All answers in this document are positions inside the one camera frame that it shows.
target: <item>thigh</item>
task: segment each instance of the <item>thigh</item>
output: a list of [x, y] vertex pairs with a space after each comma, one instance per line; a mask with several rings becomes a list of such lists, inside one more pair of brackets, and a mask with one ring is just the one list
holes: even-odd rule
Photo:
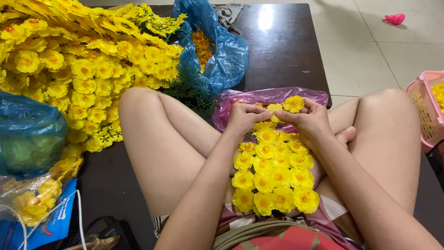
[[[341, 113], [329, 112], [330, 123], [336, 123], [332, 127], [340, 127], [342, 114], [348, 122], [354, 120], [357, 134], [349, 143], [349, 151], [406, 211], [413, 214], [420, 166], [416, 105], [404, 91], [394, 89], [360, 97], [357, 106], [350, 110], [344, 109], [347, 105], [342, 106]], [[328, 179], [323, 180], [316, 191], [343, 204]]]
[[[125, 147], [151, 216], [171, 214], [206, 159], [170, 123], [155, 91], [127, 90], [119, 103], [119, 117]], [[201, 128], [197, 123], [192, 129]], [[226, 178], [226, 200], [230, 202], [231, 181]]]

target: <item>pink object on floor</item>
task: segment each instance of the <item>pink object on floor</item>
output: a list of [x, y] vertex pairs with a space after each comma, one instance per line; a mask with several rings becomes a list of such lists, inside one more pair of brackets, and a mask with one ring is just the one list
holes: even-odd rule
[[382, 20], [383, 22], [389, 22], [394, 25], [400, 25], [402, 22], [404, 22], [405, 15], [404, 14], [397, 14], [397, 15], [385, 15], [385, 19]]

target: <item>white tile floor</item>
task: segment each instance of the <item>white tile floor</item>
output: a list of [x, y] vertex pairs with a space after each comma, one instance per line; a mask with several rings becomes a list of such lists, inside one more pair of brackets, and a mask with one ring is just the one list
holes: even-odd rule
[[[86, 5], [174, 0], [80, 0]], [[213, 4], [308, 3], [333, 106], [386, 88], [404, 89], [425, 70], [444, 70], [444, 0], [210, 0]], [[404, 13], [402, 25], [384, 15]]]

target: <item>left hand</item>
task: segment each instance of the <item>left hand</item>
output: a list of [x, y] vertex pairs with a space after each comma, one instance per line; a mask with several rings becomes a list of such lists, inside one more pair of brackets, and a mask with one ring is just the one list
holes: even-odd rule
[[230, 131], [236, 136], [243, 137], [254, 127], [256, 122], [270, 119], [272, 115], [273, 110], [267, 110], [252, 104], [235, 103], [225, 131]]

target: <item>person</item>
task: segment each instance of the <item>person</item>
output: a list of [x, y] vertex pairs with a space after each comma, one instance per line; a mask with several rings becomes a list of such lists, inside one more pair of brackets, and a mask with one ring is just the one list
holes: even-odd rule
[[319, 207], [302, 217], [257, 218], [232, 205], [230, 172], [243, 136], [273, 111], [235, 104], [221, 134], [170, 96], [127, 90], [120, 123], [158, 236], [155, 250], [443, 249], [413, 217], [420, 124], [412, 98], [387, 89], [328, 112], [304, 102], [299, 113], [274, 114], [298, 128], [317, 158], [310, 171]]

